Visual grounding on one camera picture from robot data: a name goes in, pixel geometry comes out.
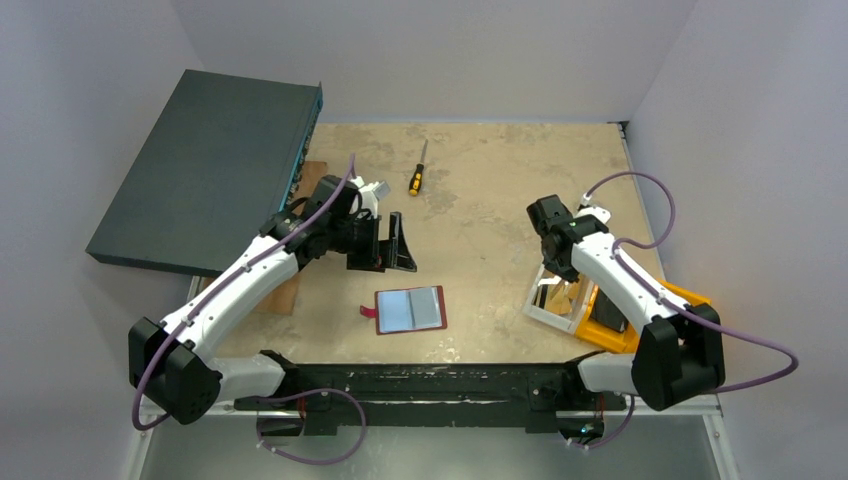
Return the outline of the gold card with stripe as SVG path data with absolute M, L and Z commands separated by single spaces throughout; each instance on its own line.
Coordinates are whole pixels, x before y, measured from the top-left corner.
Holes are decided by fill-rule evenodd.
M 579 283 L 543 279 L 538 287 L 535 305 L 555 315 L 569 316 L 579 292 Z

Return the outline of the red card holder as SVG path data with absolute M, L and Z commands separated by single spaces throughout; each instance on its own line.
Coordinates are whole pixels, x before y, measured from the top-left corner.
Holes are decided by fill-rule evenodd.
M 448 317 L 441 285 L 377 291 L 374 305 L 361 305 L 359 314 L 375 322 L 377 335 L 443 330 Z

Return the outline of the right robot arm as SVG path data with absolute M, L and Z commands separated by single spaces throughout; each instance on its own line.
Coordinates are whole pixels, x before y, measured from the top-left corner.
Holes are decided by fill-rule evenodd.
M 636 334 L 632 353 L 587 354 L 567 364 L 561 392 L 569 404 L 584 407 L 600 392 L 617 392 L 664 410 L 723 385 L 718 313 L 662 285 L 616 245 L 606 210 L 583 206 L 571 213 L 549 195 L 526 211 L 541 240 L 543 267 L 566 282 L 589 281 L 603 311 L 618 314 Z

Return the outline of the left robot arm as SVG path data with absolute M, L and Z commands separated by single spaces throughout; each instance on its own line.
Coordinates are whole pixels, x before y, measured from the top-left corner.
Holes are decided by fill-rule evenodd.
M 128 333 L 136 428 L 147 427 L 142 398 L 183 425 L 222 401 L 261 397 L 275 409 L 292 405 L 298 382 L 277 355 L 223 359 L 218 348 L 274 289 L 329 252 L 345 256 L 349 270 L 416 271 L 400 213 L 389 217 L 388 238 L 379 237 L 378 206 L 389 192 L 384 181 L 322 177 L 310 197 L 271 215 L 238 259 L 186 305 L 159 322 L 138 320 Z

